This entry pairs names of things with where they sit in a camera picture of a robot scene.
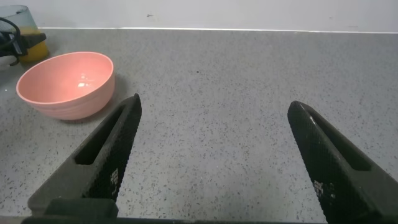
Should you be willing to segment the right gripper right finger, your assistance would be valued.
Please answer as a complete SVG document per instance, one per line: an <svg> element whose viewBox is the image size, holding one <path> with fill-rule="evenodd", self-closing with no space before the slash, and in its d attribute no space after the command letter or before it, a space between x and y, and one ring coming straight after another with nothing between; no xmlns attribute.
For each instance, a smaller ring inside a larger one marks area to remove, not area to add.
<svg viewBox="0 0 398 224"><path fill-rule="evenodd" d="M397 181L309 105L287 117L328 223L397 223Z"/></svg>

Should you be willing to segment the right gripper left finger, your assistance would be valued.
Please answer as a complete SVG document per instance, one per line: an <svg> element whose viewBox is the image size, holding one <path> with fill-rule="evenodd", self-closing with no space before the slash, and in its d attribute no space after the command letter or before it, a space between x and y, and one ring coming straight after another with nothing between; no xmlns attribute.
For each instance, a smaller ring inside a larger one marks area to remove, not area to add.
<svg viewBox="0 0 398 224"><path fill-rule="evenodd" d="M141 115L138 94L120 102L28 199L32 214L59 198L116 201Z"/></svg>

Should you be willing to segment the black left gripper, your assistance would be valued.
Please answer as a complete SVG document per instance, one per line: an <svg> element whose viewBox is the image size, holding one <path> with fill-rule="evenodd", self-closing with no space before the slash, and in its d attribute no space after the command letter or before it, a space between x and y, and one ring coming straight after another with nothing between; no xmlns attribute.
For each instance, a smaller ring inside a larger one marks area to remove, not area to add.
<svg viewBox="0 0 398 224"><path fill-rule="evenodd" d="M30 49L43 42L47 36L44 33L21 35L17 30L1 30L1 57L5 56L23 56L24 50L21 44Z"/></svg>

